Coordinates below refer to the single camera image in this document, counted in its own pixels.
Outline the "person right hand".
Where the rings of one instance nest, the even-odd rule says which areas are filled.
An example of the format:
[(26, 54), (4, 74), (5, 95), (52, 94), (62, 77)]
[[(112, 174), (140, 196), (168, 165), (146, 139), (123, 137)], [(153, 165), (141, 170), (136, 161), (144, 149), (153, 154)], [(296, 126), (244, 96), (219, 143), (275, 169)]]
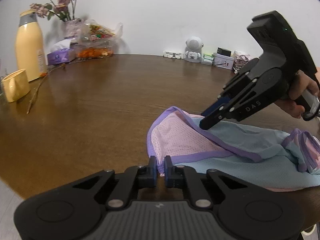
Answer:
[(274, 104), (290, 116), (300, 119), (305, 108), (296, 104), (295, 100), (299, 98), (306, 89), (311, 94), (319, 97), (319, 87), (316, 81), (307, 76), (302, 70), (299, 70), (296, 75), (296, 80), (289, 90), (289, 97), (287, 99), (279, 99), (275, 101)]

